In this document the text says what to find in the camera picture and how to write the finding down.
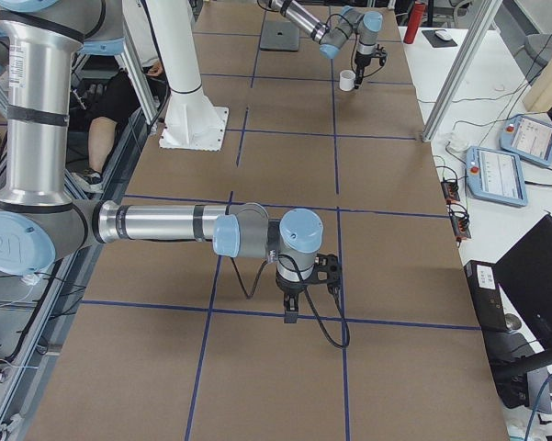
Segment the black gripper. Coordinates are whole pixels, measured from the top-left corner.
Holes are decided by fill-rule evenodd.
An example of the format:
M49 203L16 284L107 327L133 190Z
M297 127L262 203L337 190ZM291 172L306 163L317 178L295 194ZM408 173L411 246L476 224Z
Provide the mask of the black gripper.
M277 275L276 285L284 294L284 323L296 323L299 317L299 295L308 287L308 284L289 281Z
M355 53L355 89L358 89L360 85L363 85L365 81L365 70L371 63L371 55L364 54L360 51Z

